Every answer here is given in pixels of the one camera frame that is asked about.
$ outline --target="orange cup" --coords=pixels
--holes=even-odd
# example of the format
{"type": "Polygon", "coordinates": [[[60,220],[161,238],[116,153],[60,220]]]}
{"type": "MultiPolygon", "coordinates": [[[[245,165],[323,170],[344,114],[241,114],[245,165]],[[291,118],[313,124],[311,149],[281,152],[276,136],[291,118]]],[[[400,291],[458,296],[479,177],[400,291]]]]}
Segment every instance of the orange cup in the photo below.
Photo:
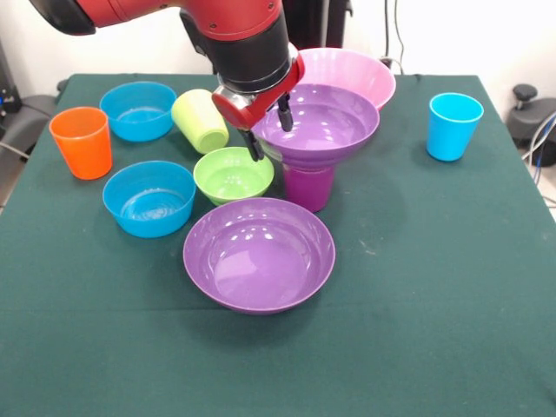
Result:
{"type": "Polygon", "coordinates": [[[112,168],[108,117],[100,109],[76,107],[56,115],[50,133],[71,173],[95,180],[112,168]]]}

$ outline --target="cup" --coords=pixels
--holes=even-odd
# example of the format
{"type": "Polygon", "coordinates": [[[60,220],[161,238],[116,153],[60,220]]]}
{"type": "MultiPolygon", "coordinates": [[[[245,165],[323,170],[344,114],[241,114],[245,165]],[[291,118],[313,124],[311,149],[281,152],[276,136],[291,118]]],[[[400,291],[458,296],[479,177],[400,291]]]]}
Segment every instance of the cup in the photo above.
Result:
{"type": "Polygon", "coordinates": [[[71,173],[80,180],[95,180],[112,168],[109,122],[92,107],[68,109],[50,122],[50,133],[71,173]]]}
{"type": "Polygon", "coordinates": [[[200,154],[223,148],[228,143],[228,128],[210,91],[192,89],[183,93],[172,106],[172,119],[200,154]]]}
{"type": "Polygon", "coordinates": [[[429,103],[427,152],[439,161],[460,159],[483,116],[483,106],[459,93],[434,96],[429,103]]]}
{"type": "Polygon", "coordinates": [[[326,207],[334,183],[334,167],[299,169],[284,164],[283,168],[288,201],[313,213],[326,207]]]}

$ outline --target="plastic bowl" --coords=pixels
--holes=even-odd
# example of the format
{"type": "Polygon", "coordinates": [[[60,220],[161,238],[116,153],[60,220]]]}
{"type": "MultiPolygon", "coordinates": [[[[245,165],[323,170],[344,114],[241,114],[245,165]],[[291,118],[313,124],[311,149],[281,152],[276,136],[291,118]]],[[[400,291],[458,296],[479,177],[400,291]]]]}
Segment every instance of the plastic bowl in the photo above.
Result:
{"type": "Polygon", "coordinates": [[[380,123],[377,108],[347,89],[299,84],[290,96],[291,132],[281,129],[277,111],[269,111],[253,131],[267,155],[291,167],[333,167],[362,148],[380,123]]]}
{"type": "Polygon", "coordinates": [[[216,206],[263,195],[275,176],[268,158],[254,162],[247,148],[215,150],[199,160],[193,170],[195,183],[216,206]]]}
{"type": "Polygon", "coordinates": [[[275,314],[312,297],[335,261],[334,240],[292,202],[249,198],[208,212],[183,245],[183,263],[209,298],[245,314],[275,314]]]}
{"type": "Polygon", "coordinates": [[[378,110],[396,91],[394,74],[371,56],[338,48],[312,48],[300,53],[305,63],[301,84],[325,84],[353,91],[378,110]]]}
{"type": "Polygon", "coordinates": [[[103,191],[106,209],[127,233],[155,238],[175,232],[191,216],[193,176],[183,166],[140,162],[118,171],[103,191]]]}
{"type": "Polygon", "coordinates": [[[110,128],[123,140],[154,141],[173,127],[175,92],[160,83],[122,84],[106,93],[100,108],[109,117],[110,128]]]}

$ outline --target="green bowl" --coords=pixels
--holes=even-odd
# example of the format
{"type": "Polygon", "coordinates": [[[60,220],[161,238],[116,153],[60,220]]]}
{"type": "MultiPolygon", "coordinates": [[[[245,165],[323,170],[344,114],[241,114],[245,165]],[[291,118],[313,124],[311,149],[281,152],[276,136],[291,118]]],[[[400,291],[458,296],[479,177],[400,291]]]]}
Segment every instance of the green bowl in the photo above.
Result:
{"type": "Polygon", "coordinates": [[[247,148],[230,147],[206,154],[193,170],[195,183],[216,206],[263,195],[275,177],[265,157],[254,162],[247,148]]]}

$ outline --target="purple bowl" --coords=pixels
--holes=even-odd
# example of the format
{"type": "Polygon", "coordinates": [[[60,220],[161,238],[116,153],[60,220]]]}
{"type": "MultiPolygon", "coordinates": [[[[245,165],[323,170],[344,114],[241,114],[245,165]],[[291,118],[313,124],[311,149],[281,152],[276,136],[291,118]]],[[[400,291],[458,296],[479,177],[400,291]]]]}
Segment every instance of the purple bowl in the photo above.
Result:
{"type": "Polygon", "coordinates": [[[291,132],[281,129],[274,109],[253,131],[268,156],[292,167],[334,166],[363,147],[379,126],[379,110],[352,91],[299,84],[290,96],[294,117],[291,132]]]}
{"type": "Polygon", "coordinates": [[[275,314],[301,304],[324,285],[334,261],[334,241],[324,223],[292,202],[273,198],[215,208],[183,245],[193,283],[245,314],[275,314]]]}

